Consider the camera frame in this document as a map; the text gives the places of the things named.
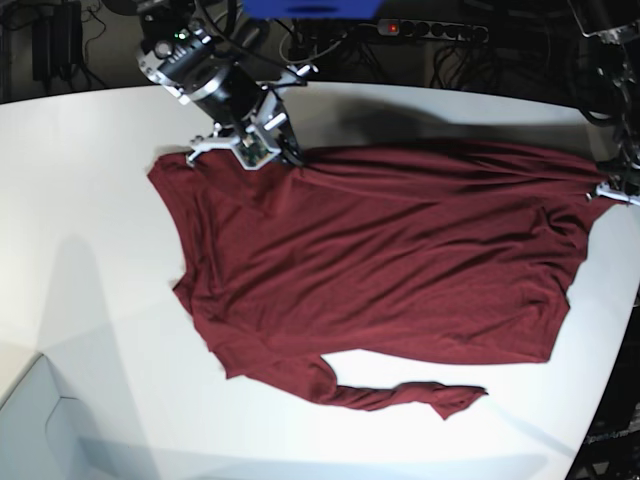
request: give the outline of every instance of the power strip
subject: power strip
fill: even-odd
[[[487,43],[489,41],[489,29],[487,27],[426,20],[383,18],[378,21],[378,33],[385,37],[425,38],[474,43]]]

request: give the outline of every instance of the blue box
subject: blue box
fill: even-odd
[[[371,18],[382,0],[245,0],[256,18]]]

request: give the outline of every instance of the maroon shirt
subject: maroon shirt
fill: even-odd
[[[433,382],[338,385],[321,355],[544,362],[587,254],[592,162],[476,141],[329,148],[311,165],[244,171],[229,152],[149,178],[177,225],[175,292],[228,377],[375,410],[412,401],[446,418],[484,394]]]

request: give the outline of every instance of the white tabletop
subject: white tabletop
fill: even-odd
[[[464,135],[606,155],[601,132],[560,107],[346,84],[287,100],[304,146]],[[209,125],[156,87],[0,107],[0,340],[44,351],[61,393],[87,405],[93,418],[76,421],[97,464],[138,480],[565,477],[640,280],[635,210],[615,207],[594,227],[549,363],[333,354],[343,384],[437,380],[490,395],[446,422],[422,404],[322,407],[226,381],[171,292],[182,252],[145,174]]]

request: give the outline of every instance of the shirt sleeve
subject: shirt sleeve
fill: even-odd
[[[246,376],[320,405],[373,411],[402,403],[427,403],[445,420],[486,395],[480,387],[434,382],[404,383],[391,389],[338,385],[332,368],[320,356],[281,360]]]

